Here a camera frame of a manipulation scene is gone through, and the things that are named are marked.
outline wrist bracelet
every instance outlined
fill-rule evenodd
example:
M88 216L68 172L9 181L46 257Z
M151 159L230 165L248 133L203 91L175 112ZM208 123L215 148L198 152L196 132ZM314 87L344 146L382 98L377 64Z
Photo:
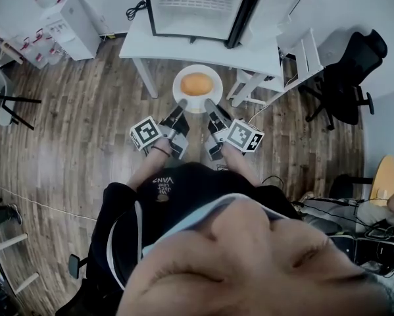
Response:
M165 155L167 155L168 157L170 157L170 154L169 154L169 153L167 153L165 150L163 150L163 149L161 149L161 148L159 148L159 147L157 147L157 146L152 146L151 148L152 148L152 149L159 150L159 151L163 152Z

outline black chair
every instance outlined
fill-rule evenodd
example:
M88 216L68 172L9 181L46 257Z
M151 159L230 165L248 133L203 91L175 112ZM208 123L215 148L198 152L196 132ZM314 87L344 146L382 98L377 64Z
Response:
M70 255L68 271L78 279L79 270L87 264L87 278L84 278L77 294L55 316L115 316L123 290L113 278L102 273L93 258L92 252L80 261L75 255Z
M328 197L333 199L351 199L354 192L353 184L372 185L373 181L373 178L341 174L334 180Z
M321 104L307 122L312 121L325 109L330 120L328 130L334 130L333 117L351 125L359 122L358 106L368 105L374 114L374 104L369 93L363 97L359 86L364 79L383 62L388 48L377 31L368 36L355 32L347 45L346 51L338 63L324 69L324 78L315 78L318 93L307 86L300 86L300 92L307 92L320 100Z

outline black t-shirt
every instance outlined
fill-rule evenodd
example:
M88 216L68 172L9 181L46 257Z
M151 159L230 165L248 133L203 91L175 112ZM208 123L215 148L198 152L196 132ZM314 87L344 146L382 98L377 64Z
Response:
M102 270L109 275L115 272L118 283L125 286L141 257L141 248L156 242L194 210L230 193L245 194L282 215L299 219L279 188L255 188L235 172L188 163L161 170L136 193L123 184L109 185L93 233L91 252ZM108 240L112 268L107 258Z

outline person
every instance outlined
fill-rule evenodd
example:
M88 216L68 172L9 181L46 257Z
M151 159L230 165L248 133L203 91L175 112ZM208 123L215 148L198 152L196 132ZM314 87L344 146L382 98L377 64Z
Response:
M16 220L18 224L22 224L23 219L16 205L0 206L0 224L8 220Z
M240 151L221 152L227 171L166 169L159 139L127 185L105 189L87 279L124 290L118 316L394 312L388 289L261 186Z
M298 209L306 214L304 221L325 233L341 231L365 233L371 226L386 220L394 227L394 194L386 200L386 206L374 204L374 200L331 199L314 197L307 192Z

